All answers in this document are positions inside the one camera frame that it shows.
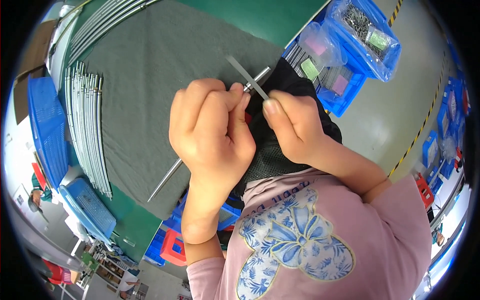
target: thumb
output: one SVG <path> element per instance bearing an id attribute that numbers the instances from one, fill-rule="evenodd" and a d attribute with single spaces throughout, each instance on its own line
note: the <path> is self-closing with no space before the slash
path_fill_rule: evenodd
<path id="1" fill-rule="evenodd" d="M 280 147 L 284 149 L 284 147 L 292 146 L 291 143 L 296 142 L 298 137 L 280 102 L 269 98 L 263 102 L 263 106 L 264 117 L 275 132 Z"/>
<path id="2" fill-rule="evenodd" d="M 247 123 L 245 122 L 245 109 L 250 101 L 250 97 L 250 94 L 243 94 L 240 103 L 228 113 L 227 134 L 237 146 L 237 149 L 240 147 L 242 152 L 246 149 L 252 149 L 252 151 L 245 154 L 253 155 L 255 152 L 255 141 L 253 140 Z"/>

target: yellow and black hazard tape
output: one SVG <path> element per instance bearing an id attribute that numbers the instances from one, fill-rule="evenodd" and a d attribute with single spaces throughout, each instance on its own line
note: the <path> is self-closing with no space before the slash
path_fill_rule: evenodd
<path id="1" fill-rule="evenodd" d="M 433 106 L 435 105 L 435 101 L 437 99 L 437 96 L 438 96 L 438 92 L 440 91 L 440 85 L 442 84 L 442 78 L 444 76 L 444 67 L 445 67 L 445 51 L 444 51 L 444 61 L 442 62 L 442 71 L 440 72 L 440 79 L 438 80 L 438 85 L 437 85 L 437 90 L 435 91 L 435 97 L 433 98 L 433 101 L 432 101 L 432 105 L 430 106 L 430 109 L 428 111 L 428 114 L 427 114 L 427 117 L 425 118 L 425 120 L 423 121 L 423 124 L 422 126 L 420 127 L 420 130 L 419 130 L 419 133 L 417 133 L 417 136 L 415 136 L 415 139 L 413 140 L 412 144 L 410 144 L 410 147 L 408 147 L 407 151 L 405 152 L 405 154 L 403 154 L 403 157 L 400 159 L 400 161 L 395 165 L 395 168 L 392 169 L 392 171 L 390 172 L 390 174 L 388 174 L 388 177 L 390 177 L 393 172 L 396 170 L 396 168 L 398 168 L 398 166 L 400 165 L 400 163 L 404 160 L 404 158 L 407 156 L 407 154 L 410 152 L 410 150 L 412 149 L 413 145 L 415 144 L 415 142 L 417 141 L 417 139 L 419 138 L 420 136 L 420 133 L 423 131 L 423 128 L 425 127 L 425 124 L 427 123 L 428 121 L 428 118 L 430 117 L 430 114 L 432 113 L 432 110 L 433 110 Z"/>
<path id="2" fill-rule="evenodd" d="M 400 11 L 400 6 L 402 6 L 403 0 L 398 0 L 398 3 L 396 4 L 395 10 L 393 11 L 392 16 L 388 20 L 388 26 L 392 27 L 393 22 L 396 19 L 396 16 L 398 15 L 398 12 Z"/>

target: gray felt mat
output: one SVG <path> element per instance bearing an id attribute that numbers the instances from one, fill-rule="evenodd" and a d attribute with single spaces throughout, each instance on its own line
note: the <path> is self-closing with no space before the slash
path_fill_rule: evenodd
<path id="1" fill-rule="evenodd" d="M 227 54 L 254 77 L 266 66 L 273 69 L 283 51 L 172 0 L 153 4 L 116 26 L 85 60 L 88 72 L 105 77 L 102 133 L 109 180 L 167 219 L 188 184 L 185 166 L 150 203 L 146 201 L 178 158 L 168 141 L 175 92 L 205 77 L 218 78 L 227 87 L 245 84 L 225 59 Z"/>

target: cardboard box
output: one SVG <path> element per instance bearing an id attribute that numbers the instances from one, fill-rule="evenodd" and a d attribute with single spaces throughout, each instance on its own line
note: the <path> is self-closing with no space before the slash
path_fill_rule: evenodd
<path id="1" fill-rule="evenodd" d="M 55 29 L 55 20 L 41 23 L 35 30 L 22 57 L 18 75 L 13 83 L 13 102 L 17 124 L 28 116 L 27 85 L 28 75 L 43 77 L 45 59 Z"/>

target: green uniform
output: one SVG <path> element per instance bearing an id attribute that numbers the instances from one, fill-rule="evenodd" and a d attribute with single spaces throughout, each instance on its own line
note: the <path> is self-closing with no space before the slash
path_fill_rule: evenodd
<path id="1" fill-rule="evenodd" d="M 38 182 L 38 179 L 36 178 L 35 173 L 33 173 L 32 175 L 32 184 L 34 191 L 43 191 L 42 196 L 40 197 L 42 201 L 52 202 L 52 191 L 46 186 L 45 189 L 42 189 L 42 187 L 40 186 L 40 182 Z"/>

